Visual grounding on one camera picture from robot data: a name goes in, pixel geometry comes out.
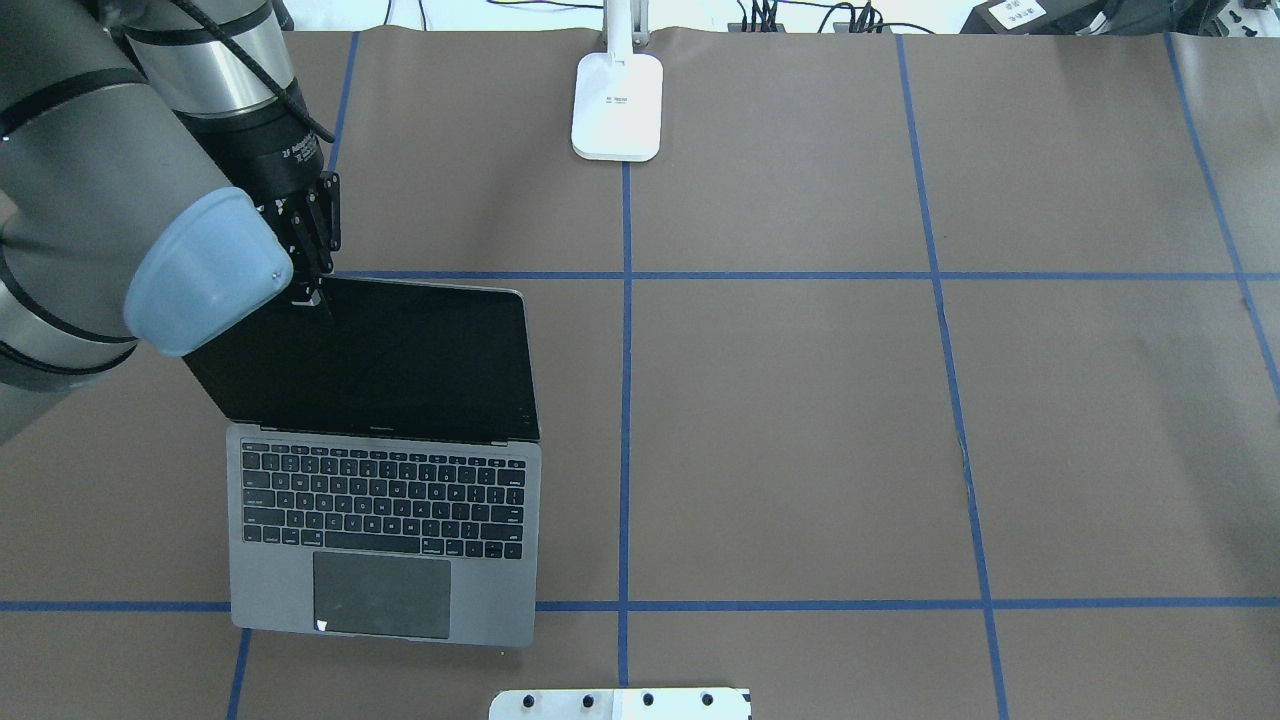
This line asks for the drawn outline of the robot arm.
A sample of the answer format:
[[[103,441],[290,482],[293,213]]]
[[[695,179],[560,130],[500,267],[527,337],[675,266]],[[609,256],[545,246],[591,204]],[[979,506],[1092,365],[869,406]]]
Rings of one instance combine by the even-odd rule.
[[[3,438],[275,297],[320,299],[340,186],[283,1],[3,4]]]

